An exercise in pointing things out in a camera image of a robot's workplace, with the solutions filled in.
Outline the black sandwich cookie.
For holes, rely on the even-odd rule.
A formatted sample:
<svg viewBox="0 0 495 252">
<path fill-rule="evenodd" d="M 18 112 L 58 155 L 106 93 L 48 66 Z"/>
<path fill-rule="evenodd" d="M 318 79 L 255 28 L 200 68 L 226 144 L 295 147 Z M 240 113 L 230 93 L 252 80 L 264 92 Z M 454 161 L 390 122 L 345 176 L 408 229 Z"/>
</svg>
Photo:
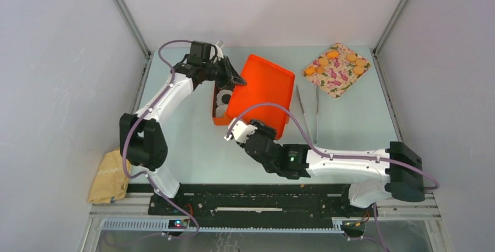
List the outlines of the black sandwich cookie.
<svg viewBox="0 0 495 252">
<path fill-rule="evenodd" d="M 228 104 L 230 102 L 231 95 L 230 94 L 225 94 L 221 97 L 221 101 L 223 104 Z"/>
</svg>

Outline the orange tin lid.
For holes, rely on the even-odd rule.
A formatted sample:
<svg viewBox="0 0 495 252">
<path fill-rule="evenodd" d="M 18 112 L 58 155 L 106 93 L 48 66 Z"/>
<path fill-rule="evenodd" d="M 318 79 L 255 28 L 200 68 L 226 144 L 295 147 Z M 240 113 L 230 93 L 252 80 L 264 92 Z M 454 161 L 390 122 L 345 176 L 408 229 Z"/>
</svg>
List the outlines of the orange tin lid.
<svg viewBox="0 0 495 252">
<path fill-rule="evenodd" d="M 295 74 L 258 55 L 250 54 L 240 77 L 245 86 L 236 86 L 226 110 L 226 116 L 233 119 L 249 107 L 260 103 L 274 103 L 285 109 L 290 108 L 295 85 Z M 288 114 L 276 107 L 263 106 L 250 110 L 242 121 L 258 120 L 276 130 L 280 139 L 288 124 Z"/>
</svg>

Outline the floral tray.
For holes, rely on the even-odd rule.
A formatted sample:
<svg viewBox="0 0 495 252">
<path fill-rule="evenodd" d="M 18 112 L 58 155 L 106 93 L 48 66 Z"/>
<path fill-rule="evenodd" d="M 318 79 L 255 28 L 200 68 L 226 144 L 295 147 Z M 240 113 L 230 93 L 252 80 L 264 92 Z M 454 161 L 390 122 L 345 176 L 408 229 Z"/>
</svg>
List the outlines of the floral tray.
<svg viewBox="0 0 495 252">
<path fill-rule="evenodd" d="M 325 73 L 318 74 L 315 72 L 313 75 L 304 74 L 304 70 L 307 67 L 319 67 L 320 65 L 318 64 L 318 59 L 327 58 L 326 54 L 329 51 L 338 51 L 340 55 L 337 59 L 328 59 L 329 65 L 324 66 Z M 356 66 L 355 62 L 350 62 L 346 59 L 346 55 L 351 53 L 355 54 L 357 59 L 365 59 L 368 61 L 367 65 L 364 66 L 365 72 L 363 74 L 372 68 L 372 62 L 370 60 L 364 58 L 360 54 L 357 54 L 355 51 L 342 43 L 335 43 L 316 57 L 310 64 L 308 64 L 302 70 L 302 76 L 329 96 L 338 99 L 342 97 L 342 95 L 344 95 L 345 92 L 347 92 L 349 88 L 356 84 L 356 82 L 363 76 L 363 74 L 354 74 L 353 67 Z"/>
</svg>

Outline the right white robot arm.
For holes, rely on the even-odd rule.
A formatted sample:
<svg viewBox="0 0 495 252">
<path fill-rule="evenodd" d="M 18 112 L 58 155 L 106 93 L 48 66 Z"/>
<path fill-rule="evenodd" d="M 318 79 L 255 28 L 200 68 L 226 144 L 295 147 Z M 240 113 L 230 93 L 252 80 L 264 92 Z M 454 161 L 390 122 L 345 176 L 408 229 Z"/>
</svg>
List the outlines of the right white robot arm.
<svg viewBox="0 0 495 252">
<path fill-rule="evenodd" d="M 342 213 L 354 216 L 373 203 L 394 198 L 404 202 L 425 199 L 422 159 L 403 142 L 388 148 L 349 151 L 308 144 L 275 142 L 273 128 L 259 121 L 233 121 L 226 139 L 234 139 L 267 173 L 289 180 L 323 177 L 330 184 L 345 184 L 339 201 Z"/>
</svg>

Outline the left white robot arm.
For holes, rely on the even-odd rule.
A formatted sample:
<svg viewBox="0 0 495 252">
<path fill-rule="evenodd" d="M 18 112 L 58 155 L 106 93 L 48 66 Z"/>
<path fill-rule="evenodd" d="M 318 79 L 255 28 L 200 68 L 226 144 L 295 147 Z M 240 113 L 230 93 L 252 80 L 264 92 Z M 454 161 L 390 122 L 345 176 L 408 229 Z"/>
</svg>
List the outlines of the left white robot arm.
<svg viewBox="0 0 495 252">
<path fill-rule="evenodd" d="M 173 44 L 168 41 L 157 50 L 160 60 L 170 69 L 169 79 L 142 108 L 119 120 L 120 153 L 125 175 L 134 179 L 144 175 L 154 191 L 162 195 L 162 208 L 171 215 L 184 209 L 184 198 L 177 195 L 180 182 L 165 165 L 168 155 L 164 130 L 168 118 L 179 104 L 203 82 L 216 82 L 220 88 L 245 86 L 246 81 L 223 54 L 221 41 L 211 44 L 187 41 L 189 52 L 175 65 L 162 51 Z"/>
</svg>

